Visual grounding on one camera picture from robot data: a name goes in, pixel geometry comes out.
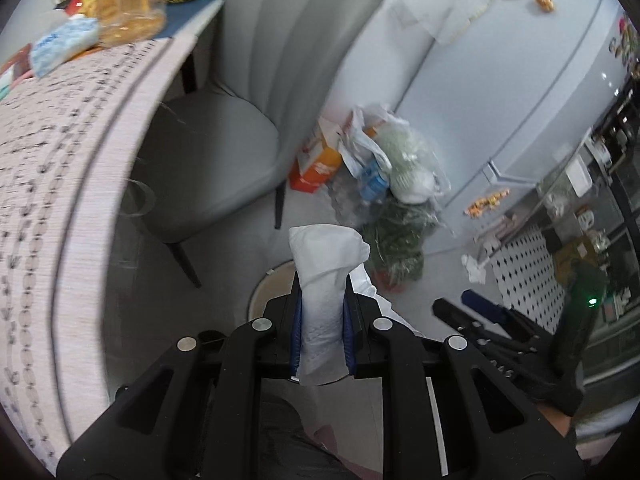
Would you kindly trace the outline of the person's right hand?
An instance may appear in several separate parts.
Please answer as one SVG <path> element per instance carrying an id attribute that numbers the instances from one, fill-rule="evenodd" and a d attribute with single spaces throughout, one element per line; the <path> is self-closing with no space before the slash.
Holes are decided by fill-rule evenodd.
<path id="1" fill-rule="evenodd" d="M 537 408 L 562 437 L 566 437 L 568 435 L 570 432 L 570 424 L 572 423 L 570 416 L 566 416 L 562 412 L 546 404 L 538 404 Z"/>

